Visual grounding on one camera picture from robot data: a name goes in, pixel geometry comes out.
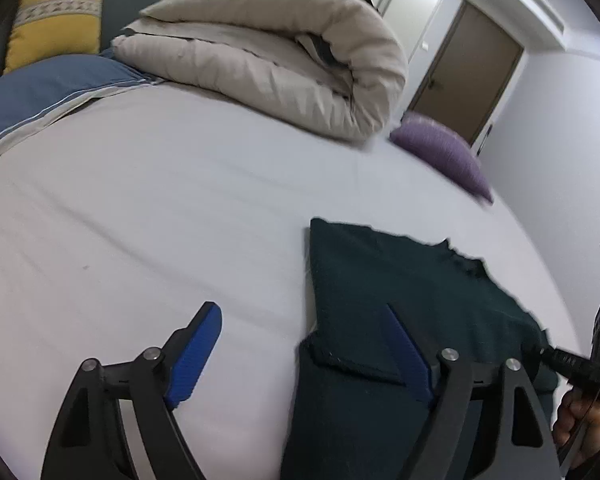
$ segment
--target dark green cloth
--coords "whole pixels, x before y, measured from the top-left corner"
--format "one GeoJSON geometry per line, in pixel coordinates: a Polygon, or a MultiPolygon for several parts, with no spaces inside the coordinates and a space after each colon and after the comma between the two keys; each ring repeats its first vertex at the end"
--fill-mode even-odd
{"type": "MultiPolygon", "coordinates": [[[[457,254],[447,241],[427,246],[313,219],[310,261],[317,331],[299,348],[282,480],[397,477],[428,411],[402,386],[384,343],[378,310],[385,304],[439,348],[477,362],[520,358],[524,340],[546,341],[536,320],[491,281],[483,262],[457,254]]],[[[534,386],[549,417],[557,377],[542,368],[534,386]]],[[[467,426],[475,426],[479,406],[472,412],[467,426]]]]}

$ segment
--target blue pillowcase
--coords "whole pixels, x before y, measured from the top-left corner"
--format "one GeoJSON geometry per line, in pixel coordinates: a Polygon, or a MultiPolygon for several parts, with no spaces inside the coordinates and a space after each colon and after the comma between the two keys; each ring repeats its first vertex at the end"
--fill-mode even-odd
{"type": "Polygon", "coordinates": [[[0,77],[0,154],[89,99],[157,80],[106,57],[56,56],[0,77]]]}

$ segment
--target bed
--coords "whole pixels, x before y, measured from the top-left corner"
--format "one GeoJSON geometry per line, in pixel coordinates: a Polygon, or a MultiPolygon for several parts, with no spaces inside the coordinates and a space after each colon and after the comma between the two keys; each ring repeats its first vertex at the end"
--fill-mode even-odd
{"type": "Polygon", "coordinates": [[[0,454],[17,478],[39,477],[83,359],[126,361],[207,300],[222,308],[222,335],[176,419],[209,479],[278,478],[296,348],[315,323],[316,216],[449,238],[485,259],[554,345],[578,350],[554,282],[498,196],[484,205],[384,136],[351,145],[216,92],[145,85],[0,155],[0,454]]]}

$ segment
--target yellow cushion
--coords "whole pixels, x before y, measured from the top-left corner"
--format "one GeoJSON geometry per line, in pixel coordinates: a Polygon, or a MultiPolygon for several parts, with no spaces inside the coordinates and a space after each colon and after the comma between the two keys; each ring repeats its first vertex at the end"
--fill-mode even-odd
{"type": "Polygon", "coordinates": [[[20,0],[4,73],[59,54],[97,54],[102,0],[20,0]]]}

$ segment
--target door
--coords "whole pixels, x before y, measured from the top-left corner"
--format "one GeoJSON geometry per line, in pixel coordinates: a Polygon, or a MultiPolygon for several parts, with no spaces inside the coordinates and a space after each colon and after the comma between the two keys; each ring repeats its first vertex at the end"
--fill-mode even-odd
{"type": "Polygon", "coordinates": [[[409,106],[473,144],[498,103],[522,47],[464,2],[409,106]]]}

